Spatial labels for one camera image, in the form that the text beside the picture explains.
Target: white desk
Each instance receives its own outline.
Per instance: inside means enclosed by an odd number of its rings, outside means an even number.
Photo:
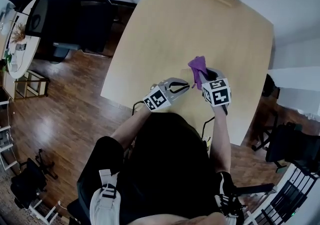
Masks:
[[[191,70],[185,69],[196,56],[205,56],[207,67],[228,78],[228,131],[231,143],[240,145],[259,103],[272,41],[273,25],[240,1],[228,7],[215,0],[141,0],[117,46],[101,96],[132,108],[161,80],[176,77],[193,84]],[[169,110],[200,135],[214,115],[196,87]],[[213,123],[206,125],[205,136],[212,135]]]
[[[25,9],[23,10],[23,13],[28,15],[30,13],[31,8],[34,5],[35,1],[36,0],[32,0],[25,7]],[[15,27],[20,23],[22,25],[26,25],[27,20],[28,20],[28,16],[26,16],[22,13],[18,12],[16,16],[19,16],[19,19],[17,20],[15,26],[13,27],[13,29],[12,29],[13,31],[15,30]],[[29,66],[35,56],[39,42],[40,42],[40,37],[29,36],[29,35],[26,35],[25,39],[23,41],[19,42],[19,44],[26,43],[26,48],[25,48],[24,52],[21,52],[16,55],[18,70],[15,72],[10,71],[10,65],[9,65],[9,73],[14,79],[19,79],[25,74],[25,72],[29,68]],[[10,44],[9,44],[9,51],[10,51],[10,53],[15,53],[15,51],[16,51],[16,44],[11,43],[11,39],[10,39]]]

